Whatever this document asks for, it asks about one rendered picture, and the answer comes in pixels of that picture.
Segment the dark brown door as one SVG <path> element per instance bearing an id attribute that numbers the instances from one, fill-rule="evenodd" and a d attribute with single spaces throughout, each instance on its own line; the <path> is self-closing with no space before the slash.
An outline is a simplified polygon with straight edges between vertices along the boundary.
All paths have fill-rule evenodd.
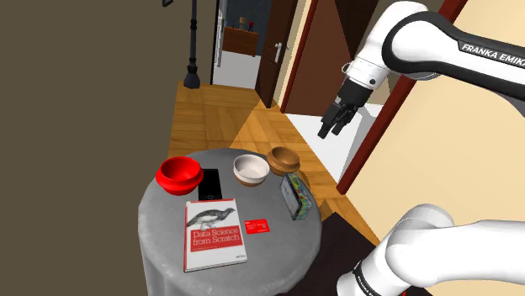
<path id="1" fill-rule="evenodd" d="M 273 0 L 255 90 L 271 108 L 298 0 Z"/>

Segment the black phone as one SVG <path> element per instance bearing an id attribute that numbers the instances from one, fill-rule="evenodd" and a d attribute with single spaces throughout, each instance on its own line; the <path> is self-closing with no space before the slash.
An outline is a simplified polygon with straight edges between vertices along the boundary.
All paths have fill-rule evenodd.
<path id="1" fill-rule="evenodd" d="M 198 185 L 199 201 L 222 199 L 218 169 L 204 169 L 204 177 Z"/>

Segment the brown wooden bowl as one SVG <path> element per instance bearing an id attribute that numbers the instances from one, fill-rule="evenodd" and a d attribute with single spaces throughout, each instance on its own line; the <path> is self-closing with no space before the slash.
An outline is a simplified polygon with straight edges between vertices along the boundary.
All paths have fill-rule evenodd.
<path id="1" fill-rule="evenodd" d="M 284 146 L 274 147 L 267 154 L 267 161 L 270 170 L 278 176 L 283 176 L 285 173 L 296 172 L 300 169 L 299 155 Z"/>

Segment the small red card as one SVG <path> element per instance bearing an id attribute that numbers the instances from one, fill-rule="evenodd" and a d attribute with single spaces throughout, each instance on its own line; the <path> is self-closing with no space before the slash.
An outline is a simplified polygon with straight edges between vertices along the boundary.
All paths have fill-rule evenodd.
<path id="1" fill-rule="evenodd" d="M 269 226 L 266 219 L 245 220 L 244 225 L 248 235 L 269 232 Z"/>

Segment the black lamp post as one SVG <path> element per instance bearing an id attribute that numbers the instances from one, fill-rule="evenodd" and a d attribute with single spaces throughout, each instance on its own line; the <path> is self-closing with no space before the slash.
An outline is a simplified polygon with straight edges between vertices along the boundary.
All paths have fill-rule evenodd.
<path id="1" fill-rule="evenodd" d="M 200 79 L 196 65 L 197 0 L 192 0 L 190 30 L 190 56 L 187 75 L 184 78 L 183 85 L 189 89 L 198 89 L 200 87 Z"/>

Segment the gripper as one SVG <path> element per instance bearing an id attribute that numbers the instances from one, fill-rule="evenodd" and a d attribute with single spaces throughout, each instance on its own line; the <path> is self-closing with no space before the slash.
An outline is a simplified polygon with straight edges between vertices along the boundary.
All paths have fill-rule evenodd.
<path id="1" fill-rule="evenodd" d="M 325 139 L 333 126 L 331 132 L 339 135 L 343 127 L 352 121 L 358 108 L 366 104 L 372 92 L 373 89 L 363 87 L 346 78 L 337 93 L 335 103 L 332 103 L 323 115 L 322 126 L 317 135 Z"/>

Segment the red and white book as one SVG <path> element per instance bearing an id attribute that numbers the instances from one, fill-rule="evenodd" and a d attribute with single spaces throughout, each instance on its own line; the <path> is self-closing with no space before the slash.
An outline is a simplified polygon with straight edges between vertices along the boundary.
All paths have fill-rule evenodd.
<path id="1" fill-rule="evenodd" d="M 184 234 L 184 272 L 247 261 L 241 222 L 233 198 L 188 201 Z"/>

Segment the round grey table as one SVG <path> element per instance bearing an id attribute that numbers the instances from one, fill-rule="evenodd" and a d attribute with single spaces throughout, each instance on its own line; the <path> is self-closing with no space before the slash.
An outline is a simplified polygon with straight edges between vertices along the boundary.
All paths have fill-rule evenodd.
<path id="1" fill-rule="evenodd" d="M 198 151 L 191 158 L 216 168 L 224 198 L 236 201 L 239 220 L 265 219 L 268 232 L 244 234 L 247 261 L 197 272 L 183 270 L 185 204 L 198 198 L 167 193 L 152 181 L 138 207 L 138 233 L 148 296 L 275 296 L 288 292 L 314 261 L 321 243 L 321 214 L 313 205 L 305 219 L 293 220 L 279 189 L 281 177 L 269 174 L 256 187 L 234 177 L 237 149 Z"/>

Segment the colourful patterned box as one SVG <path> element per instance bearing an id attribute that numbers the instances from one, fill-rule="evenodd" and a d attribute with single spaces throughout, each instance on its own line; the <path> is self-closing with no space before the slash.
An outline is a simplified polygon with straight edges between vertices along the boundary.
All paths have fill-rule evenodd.
<path id="1" fill-rule="evenodd" d="M 296 173 L 285 173 L 279 188 L 292 220 L 305 219 L 313 207 L 313 196 L 305 183 Z"/>

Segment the reddish brown door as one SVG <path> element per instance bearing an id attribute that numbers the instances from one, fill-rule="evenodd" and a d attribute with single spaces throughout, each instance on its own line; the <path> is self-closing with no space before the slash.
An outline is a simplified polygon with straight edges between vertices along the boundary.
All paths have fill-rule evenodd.
<path id="1" fill-rule="evenodd" d="M 312 0 L 281 111 L 322 116 L 343 82 L 379 0 Z"/>

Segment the red bowl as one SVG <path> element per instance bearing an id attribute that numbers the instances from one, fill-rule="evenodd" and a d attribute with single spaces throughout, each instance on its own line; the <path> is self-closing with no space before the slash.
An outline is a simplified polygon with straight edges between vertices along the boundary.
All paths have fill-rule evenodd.
<path id="1" fill-rule="evenodd" d="M 200 164 L 187 156 L 175 156 L 165 160 L 156 172 L 157 183 L 172 195 L 191 193 L 203 180 Z"/>

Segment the brown wooden dresser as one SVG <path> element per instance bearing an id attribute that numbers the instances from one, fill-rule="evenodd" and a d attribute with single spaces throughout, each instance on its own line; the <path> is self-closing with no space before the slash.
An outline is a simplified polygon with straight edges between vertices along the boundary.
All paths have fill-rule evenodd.
<path id="1" fill-rule="evenodd" d="M 222 49 L 233 53 L 255 56 L 259 34 L 242 29 L 225 27 Z"/>

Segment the white bowl with brown base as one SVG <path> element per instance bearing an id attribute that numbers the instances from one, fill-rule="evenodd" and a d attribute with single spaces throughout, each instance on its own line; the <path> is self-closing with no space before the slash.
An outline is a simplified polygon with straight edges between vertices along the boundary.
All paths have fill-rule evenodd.
<path id="1" fill-rule="evenodd" d="M 248 187 L 255 187 L 264 182 L 269 171 L 269 164 L 260 156 L 244 154 L 233 161 L 235 178 Z"/>

